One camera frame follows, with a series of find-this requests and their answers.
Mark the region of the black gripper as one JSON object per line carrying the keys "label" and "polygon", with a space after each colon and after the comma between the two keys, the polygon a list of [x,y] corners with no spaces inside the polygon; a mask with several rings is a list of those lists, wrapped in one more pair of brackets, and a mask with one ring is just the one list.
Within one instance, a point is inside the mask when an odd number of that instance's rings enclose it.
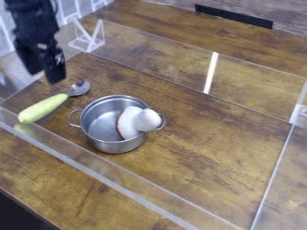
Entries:
{"label": "black gripper", "polygon": [[[65,79],[65,56],[56,47],[59,25],[55,10],[33,8],[9,12],[16,24],[13,44],[21,63],[32,75],[43,69],[48,83],[57,84]],[[38,56],[34,49],[43,49]]]}

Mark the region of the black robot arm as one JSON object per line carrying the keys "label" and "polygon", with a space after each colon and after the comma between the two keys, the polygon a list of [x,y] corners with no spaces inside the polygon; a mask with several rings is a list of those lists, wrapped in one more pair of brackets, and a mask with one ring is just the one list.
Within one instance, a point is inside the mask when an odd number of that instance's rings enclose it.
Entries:
{"label": "black robot arm", "polygon": [[57,47],[55,33],[57,4],[51,0],[4,0],[16,28],[13,29],[17,56],[32,75],[44,72],[48,83],[65,79],[65,55]]}

